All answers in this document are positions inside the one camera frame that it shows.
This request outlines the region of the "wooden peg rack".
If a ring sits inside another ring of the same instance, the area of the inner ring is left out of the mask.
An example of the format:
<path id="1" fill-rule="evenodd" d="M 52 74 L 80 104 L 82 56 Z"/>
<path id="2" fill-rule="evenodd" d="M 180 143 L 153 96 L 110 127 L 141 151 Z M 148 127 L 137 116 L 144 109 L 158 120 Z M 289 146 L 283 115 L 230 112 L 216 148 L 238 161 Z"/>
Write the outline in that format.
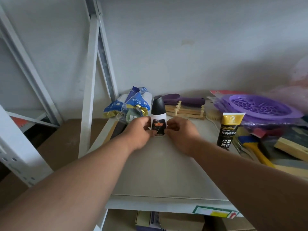
<path id="1" fill-rule="evenodd" d="M 182 117 L 186 119 L 205 119 L 205 106 L 188 107 L 182 105 L 181 101 L 177 105 L 165 105 L 166 114 L 170 117 Z"/>

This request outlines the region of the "green and yellow shelf label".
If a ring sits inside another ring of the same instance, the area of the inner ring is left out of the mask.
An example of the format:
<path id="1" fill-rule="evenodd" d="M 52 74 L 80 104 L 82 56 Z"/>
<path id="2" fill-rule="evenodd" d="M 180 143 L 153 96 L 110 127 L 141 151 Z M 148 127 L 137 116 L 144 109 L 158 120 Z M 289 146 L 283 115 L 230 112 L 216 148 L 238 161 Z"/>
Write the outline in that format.
<path id="1" fill-rule="evenodd" d="M 221 218 L 233 219 L 238 216 L 239 212 L 229 209 L 220 209 L 208 206 L 196 206 L 192 212 L 193 214 L 206 215 Z"/>

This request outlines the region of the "wooden handled brush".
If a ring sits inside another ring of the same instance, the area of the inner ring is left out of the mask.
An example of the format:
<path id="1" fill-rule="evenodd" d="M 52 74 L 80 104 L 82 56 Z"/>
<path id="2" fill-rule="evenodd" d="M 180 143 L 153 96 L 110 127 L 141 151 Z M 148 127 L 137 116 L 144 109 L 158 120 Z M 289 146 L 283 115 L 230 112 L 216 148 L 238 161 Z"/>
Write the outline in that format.
<path id="1" fill-rule="evenodd" d="M 295 158 L 308 162 L 308 143 L 296 143 L 295 141 L 280 137 L 274 147 Z"/>

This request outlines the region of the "blue and gold plastic packets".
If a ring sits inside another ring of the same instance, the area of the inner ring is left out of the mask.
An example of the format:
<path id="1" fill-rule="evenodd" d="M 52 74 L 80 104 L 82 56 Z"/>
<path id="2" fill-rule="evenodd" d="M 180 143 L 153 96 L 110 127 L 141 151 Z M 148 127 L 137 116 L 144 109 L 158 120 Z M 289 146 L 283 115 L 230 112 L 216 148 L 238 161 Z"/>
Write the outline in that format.
<path id="1" fill-rule="evenodd" d="M 152 94 L 145 87 L 135 87 L 127 94 L 121 95 L 103 110 L 103 118 L 116 117 L 122 123 L 148 116 L 152 107 Z"/>

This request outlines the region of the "black and yellow cream tube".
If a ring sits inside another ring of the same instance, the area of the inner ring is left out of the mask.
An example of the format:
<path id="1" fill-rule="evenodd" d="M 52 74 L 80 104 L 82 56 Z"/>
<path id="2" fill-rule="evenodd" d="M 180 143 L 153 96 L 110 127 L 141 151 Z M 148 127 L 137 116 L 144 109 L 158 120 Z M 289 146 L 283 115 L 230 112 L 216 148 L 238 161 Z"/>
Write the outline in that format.
<path id="1" fill-rule="evenodd" d="M 229 149 L 245 114 L 245 112 L 224 112 L 222 114 L 217 146 L 225 150 Z"/>

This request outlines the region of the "yellow and blue handled brush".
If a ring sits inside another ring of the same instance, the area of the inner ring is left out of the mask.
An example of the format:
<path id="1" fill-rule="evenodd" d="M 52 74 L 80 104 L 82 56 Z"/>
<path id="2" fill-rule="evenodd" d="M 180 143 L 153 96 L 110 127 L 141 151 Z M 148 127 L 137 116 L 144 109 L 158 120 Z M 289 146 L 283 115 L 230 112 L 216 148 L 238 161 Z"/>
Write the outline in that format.
<path id="1" fill-rule="evenodd" d="M 267 159 L 267 157 L 261 152 L 261 150 L 258 147 L 259 139 L 253 135 L 248 136 L 239 136 L 238 137 L 239 142 L 246 148 L 252 150 L 252 152 L 256 155 L 257 159 L 260 161 L 260 163 L 275 168 L 274 164 L 271 163 Z"/>

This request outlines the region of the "white black-capped shoe polish bottle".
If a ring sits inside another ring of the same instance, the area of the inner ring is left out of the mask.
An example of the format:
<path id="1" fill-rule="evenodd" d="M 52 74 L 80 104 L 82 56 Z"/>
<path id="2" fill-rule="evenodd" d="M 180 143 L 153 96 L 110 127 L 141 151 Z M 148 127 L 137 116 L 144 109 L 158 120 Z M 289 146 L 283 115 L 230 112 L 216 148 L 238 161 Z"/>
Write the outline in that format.
<path id="1" fill-rule="evenodd" d="M 151 108 L 151 130 L 156 131 L 156 136 L 163 136 L 167 127 L 167 113 L 162 96 L 155 96 Z"/>

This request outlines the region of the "grey metal shelf frame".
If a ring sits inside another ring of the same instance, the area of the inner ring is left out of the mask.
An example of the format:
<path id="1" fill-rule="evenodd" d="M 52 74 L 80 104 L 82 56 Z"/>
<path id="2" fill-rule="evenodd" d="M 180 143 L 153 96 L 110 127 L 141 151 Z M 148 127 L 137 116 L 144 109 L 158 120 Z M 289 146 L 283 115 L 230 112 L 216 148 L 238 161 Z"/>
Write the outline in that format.
<path id="1" fill-rule="evenodd" d="M 52 124 L 81 117 L 78 156 L 99 147 L 116 122 L 108 121 L 90 146 L 92 118 L 101 116 L 94 110 L 95 94 L 103 99 L 103 107 L 119 97 L 103 1 L 0 0 L 0 35 Z M 161 158 L 171 162 L 172 156 L 175 169 L 160 173 L 180 173 L 181 163 L 191 167 L 185 178 L 195 179 L 188 182 L 192 192 L 172 195 L 185 186 L 180 184 L 173 190 L 167 182 L 160 184 L 166 191 L 158 195 L 151 194 L 152 188 L 141 192 L 141 183 L 151 182 L 155 174 L 144 171 L 141 179 L 134 181 L 133 169 L 142 157 L 150 160 L 154 155 L 153 151 L 134 155 L 124 170 L 127 175 L 122 175 L 94 231 L 102 230 L 111 209 L 192 213 L 196 206 L 208 206 L 238 211 L 195 162 L 185 161 L 175 150 L 170 155 L 163 152 Z"/>

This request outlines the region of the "person's left hand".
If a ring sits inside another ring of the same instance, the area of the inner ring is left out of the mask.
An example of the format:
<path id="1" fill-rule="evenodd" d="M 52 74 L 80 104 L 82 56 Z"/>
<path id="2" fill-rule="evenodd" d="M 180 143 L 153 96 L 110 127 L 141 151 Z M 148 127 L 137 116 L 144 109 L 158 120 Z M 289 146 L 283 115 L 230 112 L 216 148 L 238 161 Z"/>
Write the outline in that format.
<path id="1" fill-rule="evenodd" d="M 151 117 L 144 116 L 133 119 L 121 133 L 121 138 L 127 144 L 131 152 L 145 146 L 150 139 L 144 128 L 149 128 Z"/>

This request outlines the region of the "pink plastic bag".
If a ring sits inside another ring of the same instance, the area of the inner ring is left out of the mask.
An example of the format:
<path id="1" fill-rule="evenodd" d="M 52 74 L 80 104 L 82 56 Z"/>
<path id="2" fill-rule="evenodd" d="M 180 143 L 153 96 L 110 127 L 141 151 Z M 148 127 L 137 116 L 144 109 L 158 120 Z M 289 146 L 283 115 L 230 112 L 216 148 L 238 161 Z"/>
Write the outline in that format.
<path id="1" fill-rule="evenodd" d="M 278 86 L 264 95 L 308 115 L 308 54 L 290 70 L 287 85 Z"/>

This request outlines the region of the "purple folded cloth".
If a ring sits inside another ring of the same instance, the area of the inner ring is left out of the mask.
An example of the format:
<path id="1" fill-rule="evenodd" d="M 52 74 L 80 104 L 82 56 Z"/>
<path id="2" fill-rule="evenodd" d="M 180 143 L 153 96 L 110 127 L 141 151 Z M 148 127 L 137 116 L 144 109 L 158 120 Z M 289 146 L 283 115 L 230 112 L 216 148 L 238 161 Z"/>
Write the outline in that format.
<path id="1" fill-rule="evenodd" d="M 179 102 L 181 106 L 187 107 L 201 107 L 205 105 L 206 100 L 204 98 L 189 98 L 183 97 L 180 94 L 167 94 L 162 96 L 165 105 L 178 105 Z"/>

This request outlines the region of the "person's right hand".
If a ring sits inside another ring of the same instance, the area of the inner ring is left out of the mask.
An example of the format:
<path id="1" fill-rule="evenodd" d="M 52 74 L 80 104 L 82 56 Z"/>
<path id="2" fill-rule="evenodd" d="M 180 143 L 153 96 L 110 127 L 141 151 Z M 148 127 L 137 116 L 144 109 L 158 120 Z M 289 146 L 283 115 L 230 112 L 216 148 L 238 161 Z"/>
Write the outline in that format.
<path id="1" fill-rule="evenodd" d="M 194 144 L 201 139 L 196 126 L 188 119 L 173 117 L 167 121 L 167 128 L 174 130 L 174 139 L 171 139 L 175 147 L 182 153 L 193 156 Z"/>

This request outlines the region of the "person's right forearm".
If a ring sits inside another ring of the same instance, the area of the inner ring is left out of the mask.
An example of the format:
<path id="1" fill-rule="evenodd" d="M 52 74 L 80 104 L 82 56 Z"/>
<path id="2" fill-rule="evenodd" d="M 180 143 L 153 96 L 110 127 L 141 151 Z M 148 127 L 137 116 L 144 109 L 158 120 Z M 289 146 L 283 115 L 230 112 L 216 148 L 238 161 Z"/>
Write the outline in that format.
<path id="1" fill-rule="evenodd" d="M 189 153 L 257 231 L 308 231 L 308 181 L 202 139 Z"/>

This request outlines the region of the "person's left forearm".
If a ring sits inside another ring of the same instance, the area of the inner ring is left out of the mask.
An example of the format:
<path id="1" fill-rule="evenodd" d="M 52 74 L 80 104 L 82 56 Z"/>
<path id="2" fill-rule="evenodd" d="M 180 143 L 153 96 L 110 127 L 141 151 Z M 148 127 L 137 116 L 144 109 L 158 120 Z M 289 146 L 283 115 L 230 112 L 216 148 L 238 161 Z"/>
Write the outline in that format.
<path id="1" fill-rule="evenodd" d="M 54 172 L 0 215 L 0 231 L 94 231 L 136 149 L 126 136 Z"/>

